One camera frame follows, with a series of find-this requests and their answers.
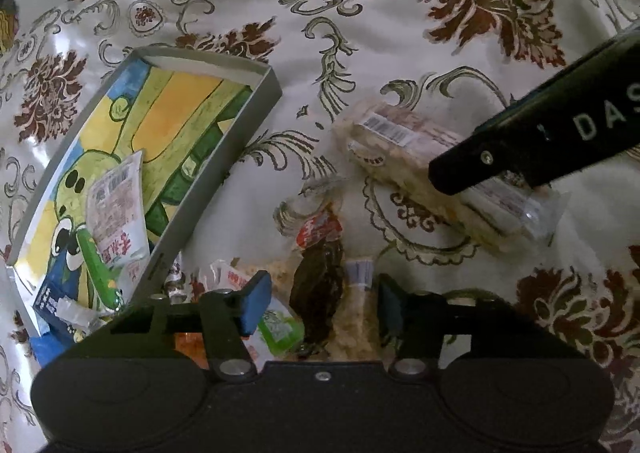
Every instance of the wrapper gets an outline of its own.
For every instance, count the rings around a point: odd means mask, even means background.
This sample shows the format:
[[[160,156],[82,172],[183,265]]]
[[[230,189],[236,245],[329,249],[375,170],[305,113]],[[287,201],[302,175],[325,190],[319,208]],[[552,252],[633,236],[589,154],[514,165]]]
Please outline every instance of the wrapper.
[[[418,113],[364,100],[336,120],[341,150],[371,176],[398,185],[435,216],[489,249],[508,251],[524,242],[547,242],[566,205],[549,186],[530,188],[512,173],[444,195],[429,180],[429,163],[463,140]]]

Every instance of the blue gripper pad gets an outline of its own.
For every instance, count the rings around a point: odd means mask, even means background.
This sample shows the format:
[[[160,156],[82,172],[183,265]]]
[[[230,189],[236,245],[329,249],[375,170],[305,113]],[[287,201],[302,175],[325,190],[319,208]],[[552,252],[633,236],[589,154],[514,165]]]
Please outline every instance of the blue gripper pad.
[[[271,302],[271,275],[267,271],[258,271],[236,295],[240,299],[241,313],[238,331],[242,337],[248,337],[255,332]]]
[[[390,276],[380,276],[378,321],[381,335],[400,337],[404,331],[404,311],[408,294]]]

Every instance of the metal screw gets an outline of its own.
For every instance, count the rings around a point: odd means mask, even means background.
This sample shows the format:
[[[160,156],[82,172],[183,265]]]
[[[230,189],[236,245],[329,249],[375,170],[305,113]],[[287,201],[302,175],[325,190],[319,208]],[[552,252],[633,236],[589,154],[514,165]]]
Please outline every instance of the metal screw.
[[[421,359],[407,357],[396,362],[394,368],[396,372],[402,373],[402,375],[420,375],[427,370],[427,365]]]
[[[480,160],[482,161],[483,164],[486,164],[487,166],[491,166],[494,163],[494,156],[491,155],[491,153],[489,153],[487,150],[484,150],[480,154]]]
[[[316,379],[318,381],[327,382],[331,379],[331,373],[329,372],[318,372],[316,373]]]
[[[246,375],[251,372],[251,363],[244,359],[227,359],[220,364],[220,372],[226,375]]]

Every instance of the white packet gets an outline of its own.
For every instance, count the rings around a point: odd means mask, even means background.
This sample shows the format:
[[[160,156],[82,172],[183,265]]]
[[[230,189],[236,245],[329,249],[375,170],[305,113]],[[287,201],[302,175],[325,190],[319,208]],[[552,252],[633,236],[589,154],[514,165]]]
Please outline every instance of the white packet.
[[[65,323],[88,331],[93,327],[95,320],[100,317],[100,314],[95,310],[83,307],[71,298],[63,297],[58,300],[56,316]]]
[[[142,203],[142,150],[94,182],[86,202],[86,225],[109,269],[149,255]]]

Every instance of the clear plastic bag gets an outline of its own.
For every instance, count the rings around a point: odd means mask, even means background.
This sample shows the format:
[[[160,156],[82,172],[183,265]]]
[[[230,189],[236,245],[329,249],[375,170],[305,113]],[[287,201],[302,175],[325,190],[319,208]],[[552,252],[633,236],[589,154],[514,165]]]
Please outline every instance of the clear plastic bag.
[[[142,150],[128,156],[89,189],[86,225],[109,269],[149,255],[141,168]]]
[[[338,176],[306,182],[274,212],[280,232],[293,244],[276,283],[305,324],[298,359],[378,357],[374,260],[351,258],[342,246],[345,182]]]
[[[213,262],[210,270],[212,274],[204,279],[207,291],[241,290],[251,279],[251,276],[241,273],[223,260]],[[282,357],[295,349],[302,342],[304,334],[304,325],[297,314],[275,293],[272,293],[271,302],[254,334],[258,340],[266,344],[271,354],[270,359]],[[250,344],[256,351],[264,348],[262,343],[251,342]]]
[[[514,174],[444,195],[429,180],[429,163],[464,138],[407,108],[367,99],[343,112],[332,127],[337,146],[374,178],[398,185],[433,214],[479,243],[508,251],[525,237],[546,242],[567,197],[549,186],[529,188]]]

